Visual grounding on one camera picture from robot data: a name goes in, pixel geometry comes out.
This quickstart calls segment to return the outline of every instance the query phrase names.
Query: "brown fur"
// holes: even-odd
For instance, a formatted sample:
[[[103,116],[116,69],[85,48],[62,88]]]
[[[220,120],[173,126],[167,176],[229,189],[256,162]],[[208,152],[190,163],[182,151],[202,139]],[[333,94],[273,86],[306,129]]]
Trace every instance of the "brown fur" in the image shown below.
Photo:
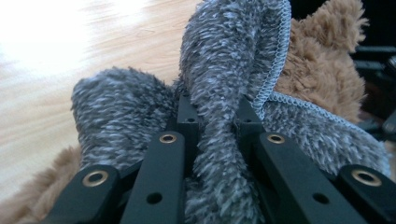
[[[275,90],[358,122],[364,81],[348,55],[364,39],[359,0],[332,0],[291,21],[290,47]]]
[[[0,204],[0,223],[30,223],[42,220],[59,194],[79,170],[81,149],[64,149],[52,167],[39,173],[21,190]]]
[[[364,39],[359,0],[330,0],[302,21],[291,21],[290,48],[276,90],[357,122],[364,82],[348,52]],[[53,167],[0,204],[0,223],[42,220],[79,170],[80,148],[65,149]]]

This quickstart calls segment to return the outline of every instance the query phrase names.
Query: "gray fuzzy fabric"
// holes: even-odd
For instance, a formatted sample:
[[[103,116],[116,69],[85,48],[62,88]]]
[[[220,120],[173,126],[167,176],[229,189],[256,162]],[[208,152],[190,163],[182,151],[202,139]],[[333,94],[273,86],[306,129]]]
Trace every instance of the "gray fuzzy fabric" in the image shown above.
[[[188,91],[202,139],[186,180],[187,223],[264,222],[232,131],[244,94],[253,99],[266,131],[295,139],[319,168],[336,174],[341,166],[358,163],[387,174],[385,149],[369,134],[273,93],[289,28],[288,0],[204,1],[183,36],[181,76],[173,89],[134,69],[113,68],[81,80],[73,109],[82,168],[110,164],[122,170],[142,160],[151,136],[175,115],[177,96]]]
[[[132,68],[82,79],[72,101],[82,169],[100,163],[122,170],[143,160],[151,136],[165,128],[175,108],[169,87]]]
[[[337,175],[348,164],[361,164],[390,175],[389,154],[383,143],[346,120],[319,113],[316,105],[298,99],[293,102],[270,98],[263,106],[266,132],[292,138],[313,163],[330,174]]]

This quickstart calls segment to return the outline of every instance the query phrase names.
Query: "gray speckled fabric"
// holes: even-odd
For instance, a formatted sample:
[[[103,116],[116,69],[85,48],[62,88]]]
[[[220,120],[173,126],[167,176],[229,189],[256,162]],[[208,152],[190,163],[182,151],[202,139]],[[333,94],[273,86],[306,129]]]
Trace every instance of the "gray speckled fabric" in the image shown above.
[[[369,134],[307,102],[273,92],[289,44],[288,0],[208,0],[183,36],[180,78],[172,88],[134,69],[81,80],[73,109],[82,168],[122,170],[144,158],[151,136],[191,94],[202,126],[193,174],[186,179],[186,223],[262,223],[257,193],[232,131],[244,94],[265,131],[296,140],[319,168],[336,174],[358,163],[388,174],[387,154]]]
[[[143,160],[151,136],[174,111],[172,96],[157,78],[132,68],[82,79],[72,96],[81,168],[100,163],[122,170]]]

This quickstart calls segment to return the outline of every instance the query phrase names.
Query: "stuffed animal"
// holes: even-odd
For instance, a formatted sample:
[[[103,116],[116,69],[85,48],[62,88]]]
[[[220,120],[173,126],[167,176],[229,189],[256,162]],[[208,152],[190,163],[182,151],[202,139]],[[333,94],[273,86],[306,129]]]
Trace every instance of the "stuffed animal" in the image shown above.
[[[359,120],[364,80],[349,56],[364,40],[360,1],[328,1],[304,20],[291,20],[290,47],[275,90]]]

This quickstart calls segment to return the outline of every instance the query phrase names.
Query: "black metal frame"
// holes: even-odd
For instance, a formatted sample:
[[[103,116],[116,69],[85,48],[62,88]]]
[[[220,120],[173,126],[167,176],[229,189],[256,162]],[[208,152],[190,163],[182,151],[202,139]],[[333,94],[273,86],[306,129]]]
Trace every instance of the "black metal frame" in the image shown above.
[[[324,175],[290,138],[263,133],[248,100],[237,117],[239,146],[267,223],[396,223],[396,185],[388,178],[358,165],[336,178]],[[177,125],[169,127],[178,133],[154,135],[145,159],[121,173],[107,165],[80,171],[41,223],[183,223],[184,177],[200,138],[188,96],[181,96]]]
[[[359,126],[378,140],[396,141],[396,47],[358,47],[353,57],[368,88],[362,109],[378,117]]]

